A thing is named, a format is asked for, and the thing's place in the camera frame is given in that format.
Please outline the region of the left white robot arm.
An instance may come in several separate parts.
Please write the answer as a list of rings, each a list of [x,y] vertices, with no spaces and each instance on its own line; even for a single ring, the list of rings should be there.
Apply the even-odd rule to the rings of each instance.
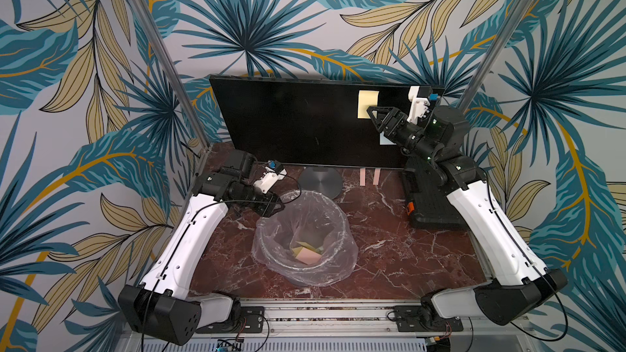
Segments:
[[[269,161],[261,178],[251,182],[255,162],[252,154],[234,150],[216,171],[202,174],[160,257],[137,285],[120,292],[118,304],[132,331],[184,345],[197,331],[243,328],[246,318],[238,298],[228,293],[192,298],[190,291],[197,264],[231,207],[248,208],[264,218],[285,208],[272,191],[286,177],[285,167]]]

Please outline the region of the yellow sticky note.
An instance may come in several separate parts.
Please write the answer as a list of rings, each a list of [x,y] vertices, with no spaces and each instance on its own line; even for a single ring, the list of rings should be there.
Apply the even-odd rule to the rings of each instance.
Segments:
[[[359,91],[357,105],[358,119],[369,119],[368,109],[378,106],[378,96],[378,91]]]

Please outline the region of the blue sticky note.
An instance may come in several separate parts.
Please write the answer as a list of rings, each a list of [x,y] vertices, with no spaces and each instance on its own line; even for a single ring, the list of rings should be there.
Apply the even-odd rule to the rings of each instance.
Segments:
[[[383,133],[379,135],[379,144],[380,145],[394,145],[394,143],[391,140],[388,140],[388,138],[386,138],[385,135],[383,135]]]

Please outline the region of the pink sticky note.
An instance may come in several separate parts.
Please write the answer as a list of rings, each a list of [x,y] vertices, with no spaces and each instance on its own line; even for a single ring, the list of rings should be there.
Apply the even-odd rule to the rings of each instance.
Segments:
[[[316,251],[313,251],[306,247],[300,247],[295,255],[295,258],[303,264],[313,265],[319,262],[319,260],[321,259],[321,255]]]

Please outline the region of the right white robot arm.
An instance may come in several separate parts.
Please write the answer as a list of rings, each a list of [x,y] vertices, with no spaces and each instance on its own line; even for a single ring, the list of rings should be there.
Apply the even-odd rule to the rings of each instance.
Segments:
[[[511,323],[563,290],[568,280],[549,268],[497,204],[487,174],[461,145],[470,124],[456,108],[438,106],[414,124],[397,108],[367,110],[377,132],[408,156],[404,169],[407,213],[417,224],[463,221],[482,248],[492,278],[481,285],[444,289],[422,298],[431,318],[486,317]]]

